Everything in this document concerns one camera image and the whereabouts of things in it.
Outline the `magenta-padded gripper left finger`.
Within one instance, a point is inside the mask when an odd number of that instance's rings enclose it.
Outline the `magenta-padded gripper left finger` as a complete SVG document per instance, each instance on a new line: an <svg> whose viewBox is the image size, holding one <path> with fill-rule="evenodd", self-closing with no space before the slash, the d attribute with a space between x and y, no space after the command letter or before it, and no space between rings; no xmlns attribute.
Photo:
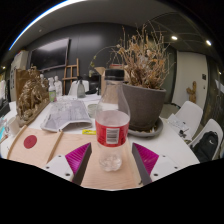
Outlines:
<svg viewBox="0 0 224 224"><path fill-rule="evenodd" d="M43 169L76 185L81 185L91 153L91 144L87 143L66 155L55 156Z"/></svg>

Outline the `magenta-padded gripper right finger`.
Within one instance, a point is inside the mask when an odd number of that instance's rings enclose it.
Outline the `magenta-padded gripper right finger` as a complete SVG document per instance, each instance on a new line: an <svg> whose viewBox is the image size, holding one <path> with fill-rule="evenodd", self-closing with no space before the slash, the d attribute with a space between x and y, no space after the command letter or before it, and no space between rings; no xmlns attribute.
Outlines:
<svg viewBox="0 0 224 224"><path fill-rule="evenodd" d="M137 143L132 144L132 154L143 185L150 184L180 169L167 155L158 155Z"/></svg>

